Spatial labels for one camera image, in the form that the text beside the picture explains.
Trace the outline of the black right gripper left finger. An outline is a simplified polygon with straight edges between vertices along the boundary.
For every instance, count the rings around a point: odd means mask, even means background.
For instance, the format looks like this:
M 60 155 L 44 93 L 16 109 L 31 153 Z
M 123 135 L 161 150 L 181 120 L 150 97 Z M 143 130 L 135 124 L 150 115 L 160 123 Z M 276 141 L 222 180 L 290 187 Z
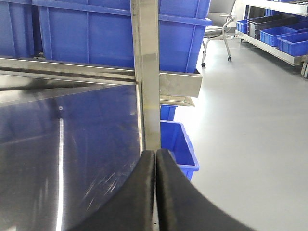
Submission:
M 155 152 L 143 151 L 120 190 L 71 231 L 150 231 L 153 221 Z

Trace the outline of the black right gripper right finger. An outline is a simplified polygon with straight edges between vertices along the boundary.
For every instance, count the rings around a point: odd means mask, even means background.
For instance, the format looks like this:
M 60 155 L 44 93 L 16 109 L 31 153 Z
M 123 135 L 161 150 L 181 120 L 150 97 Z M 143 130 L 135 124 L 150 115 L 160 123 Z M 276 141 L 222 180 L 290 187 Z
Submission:
M 156 152 L 156 197 L 162 231 L 250 231 L 205 198 L 167 149 Z

